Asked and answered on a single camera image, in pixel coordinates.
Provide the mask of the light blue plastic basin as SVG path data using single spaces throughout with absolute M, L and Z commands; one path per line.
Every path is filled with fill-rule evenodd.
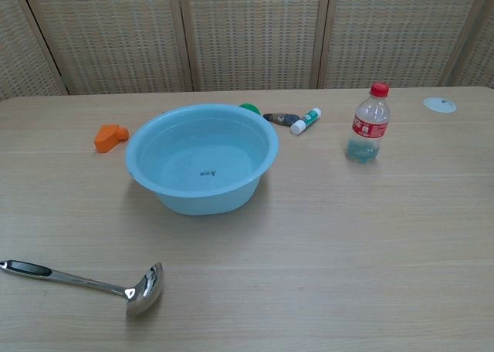
M 215 215 L 242 207 L 276 159 L 272 125 L 240 106 L 203 103 L 148 121 L 128 142 L 130 176 L 173 212 Z

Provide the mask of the woven rattan folding screen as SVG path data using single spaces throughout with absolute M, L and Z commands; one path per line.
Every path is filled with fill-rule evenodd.
M 0 101 L 378 80 L 494 89 L 494 0 L 0 0 Z

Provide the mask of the white green glue stick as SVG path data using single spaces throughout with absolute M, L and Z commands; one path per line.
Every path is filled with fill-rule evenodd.
M 307 128 L 311 127 L 320 116 L 320 108 L 313 108 L 290 126 L 290 132 L 295 135 L 300 135 Z

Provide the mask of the clear cola bottle red cap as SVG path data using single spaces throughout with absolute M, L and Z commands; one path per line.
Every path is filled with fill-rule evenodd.
M 346 149 L 350 160 L 365 164 L 377 158 L 390 120 L 389 89 L 387 83 L 374 82 L 369 97 L 356 109 Z

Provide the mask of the white round table grommet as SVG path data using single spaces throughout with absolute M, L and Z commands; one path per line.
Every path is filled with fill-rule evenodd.
M 423 104 L 429 110 L 437 113 L 454 113 L 457 110 L 457 106 L 452 100 L 441 97 L 425 98 Z

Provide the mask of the orange plastic block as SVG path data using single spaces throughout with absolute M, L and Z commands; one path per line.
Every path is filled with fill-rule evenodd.
M 104 124 L 98 130 L 93 142 L 98 153 L 106 153 L 128 138 L 127 128 L 118 124 Z

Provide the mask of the grey brown small tool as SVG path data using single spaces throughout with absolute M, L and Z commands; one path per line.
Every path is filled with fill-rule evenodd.
M 265 113 L 263 117 L 271 123 L 284 127 L 291 127 L 300 119 L 298 115 L 292 113 Z

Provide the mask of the stainless steel ladle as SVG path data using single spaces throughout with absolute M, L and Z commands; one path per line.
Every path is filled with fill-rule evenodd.
M 164 278 L 164 269 L 160 262 L 150 267 L 143 278 L 131 287 L 103 283 L 94 279 L 56 271 L 38 264 L 13 259 L 0 261 L 0 270 L 12 275 L 98 289 L 121 296 L 127 303 L 127 316 L 140 315 L 155 303 L 163 289 Z

